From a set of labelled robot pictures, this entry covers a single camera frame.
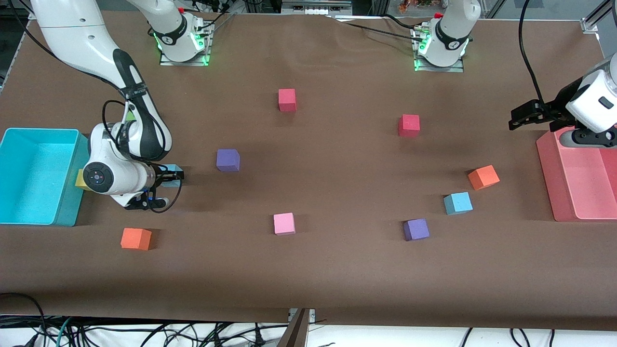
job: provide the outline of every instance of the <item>foam cube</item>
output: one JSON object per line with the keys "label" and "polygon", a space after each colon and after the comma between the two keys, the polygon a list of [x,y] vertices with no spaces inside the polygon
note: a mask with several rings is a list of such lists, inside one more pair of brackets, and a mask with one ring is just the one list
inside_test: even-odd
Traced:
{"label": "foam cube", "polygon": [[499,177],[497,176],[497,172],[495,172],[493,165],[481,167],[470,173],[468,176],[469,181],[475,190],[480,190],[499,182]]}
{"label": "foam cube", "polygon": [[217,167],[222,172],[240,171],[240,153],[235,149],[219,149]]}
{"label": "foam cube", "polygon": [[420,116],[404,114],[399,119],[399,136],[416,137],[420,133]]}
{"label": "foam cube", "polygon": [[277,235],[290,235],[296,233],[293,213],[274,215],[274,233]]}
{"label": "foam cube", "polygon": [[295,112],[296,106],[296,90],[295,89],[279,89],[278,90],[278,109],[281,112]]}
{"label": "foam cube", "polygon": [[473,210],[469,193],[450,194],[444,198],[445,212],[448,215],[462,214]]}
{"label": "foam cube", "polygon": [[[180,166],[177,166],[176,164],[165,164],[165,166],[169,171],[183,171],[182,168]],[[179,187],[180,180],[166,181],[162,182],[160,185],[166,188]]]}
{"label": "foam cube", "polygon": [[141,249],[147,251],[150,247],[152,232],[146,229],[124,228],[120,246],[128,249]]}
{"label": "foam cube", "polygon": [[75,186],[83,190],[92,191],[92,189],[90,189],[90,187],[88,187],[88,185],[86,184],[86,181],[83,180],[83,169],[79,169],[79,171],[77,172],[77,179],[75,180]]}
{"label": "foam cube", "polygon": [[403,224],[405,241],[421,240],[430,236],[426,219],[408,220]]}

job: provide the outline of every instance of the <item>table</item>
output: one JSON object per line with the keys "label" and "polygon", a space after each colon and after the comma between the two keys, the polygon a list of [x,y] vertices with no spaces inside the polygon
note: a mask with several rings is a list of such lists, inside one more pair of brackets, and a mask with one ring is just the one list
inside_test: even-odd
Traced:
{"label": "table", "polygon": [[[76,227],[0,227],[1,291],[54,315],[279,322],[314,307],[329,324],[617,328],[615,225],[554,222],[535,147],[547,127],[508,131],[510,110],[535,98],[516,22],[478,22],[457,74],[414,72],[408,41],[316,15],[238,15],[210,66],[160,67],[139,13],[104,18],[172,131],[163,164],[185,169],[185,187],[163,215],[85,193]],[[526,23],[525,40],[547,99],[602,59],[577,22]],[[295,114],[277,111],[278,88],[296,89]],[[112,98],[26,40],[0,131],[89,133]],[[397,136],[405,113],[420,115],[418,138]],[[238,149],[240,173],[217,171],[218,148]],[[447,216],[444,195],[489,164],[501,182]],[[296,235],[274,235],[283,212]],[[431,237],[405,242],[417,218]],[[155,249],[120,249],[124,227],[153,230]]]}

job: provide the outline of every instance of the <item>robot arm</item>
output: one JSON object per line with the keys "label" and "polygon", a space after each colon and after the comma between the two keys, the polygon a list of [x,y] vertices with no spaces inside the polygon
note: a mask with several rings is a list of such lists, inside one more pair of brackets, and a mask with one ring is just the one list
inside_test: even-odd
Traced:
{"label": "robot arm", "polygon": [[617,54],[565,86],[557,97],[542,104],[531,100],[513,109],[510,130],[530,123],[550,122],[555,132],[564,127],[560,142],[566,147],[610,148],[617,145]]}
{"label": "robot arm", "polygon": [[428,22],[430,37],[418,53],[432,65],[454,65],[465,52],[469,34],[480,13],[478,0],[451,0],[442,18]]}
{"label": "robot arm", "polygon": [[[132,2],[143,9],[147,1]],[[149,2],[153,12],[162,4],[173,5],[167,0]],[[56,57],[112,85],[125,99],[120,123],[102,123],[92,131],[84,180],[93,191],[111,195],[125,208],[135,207],[135,198],[160,184],[155,176],[161,170],[149,162],[163,159],[172,148],[169,129],[135,62],[109,36],[96,0],[32,0],[32,5]],[[183,22],[177,10],[166,13],[170,22]],[[157,25],[164,22],[163,16],[154,18]],[[155,207],[161,207],[160,201]]]}

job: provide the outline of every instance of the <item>pink cube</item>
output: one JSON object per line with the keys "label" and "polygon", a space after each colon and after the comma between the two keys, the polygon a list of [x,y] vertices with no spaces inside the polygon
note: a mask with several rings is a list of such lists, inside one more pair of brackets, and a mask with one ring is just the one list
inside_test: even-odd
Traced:
{"label": "pink cube", "polygon": [[399,120],[399,136],[416,137],[420,132],[420,116],[404,114]]}
{"label": "pink cube", "polygon": [[617,151],[567,148],[547,132],[536,141],[550,206],[557,222],[617,220]]}
{"label": "pink cube", "polygon": [[279,89],[278,90],[278,108],[281,112],[295,112],[296,107],[296,90],[295,89]]}
{"label": "pink cube", "polygon": [[296,233],[293,213],[274,215],[274,233],[277,235],[291,235]]}

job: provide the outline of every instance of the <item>light blue cube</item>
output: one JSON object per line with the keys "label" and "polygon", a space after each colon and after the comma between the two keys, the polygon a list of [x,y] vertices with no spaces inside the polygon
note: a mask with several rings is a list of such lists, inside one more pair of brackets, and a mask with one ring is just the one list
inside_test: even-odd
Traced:
{"label": "light blue cube", "polygon": [[[176,164],[166,164],[165,166],[167,166],[167,170],[169,170],[169,171],[183,171],[180,168],[180,166],[177,166]],[[180,186],[180,180],[173,180],[173,181],[170,181],[170,182],[163,182],[160,185],[164,186],[166,188],[179,187]]]}
{"label": "light blue cube", "polygon": [[444,198],[445,213],[448,215],[462,214],[473,210],[469,193],[454,193]]}

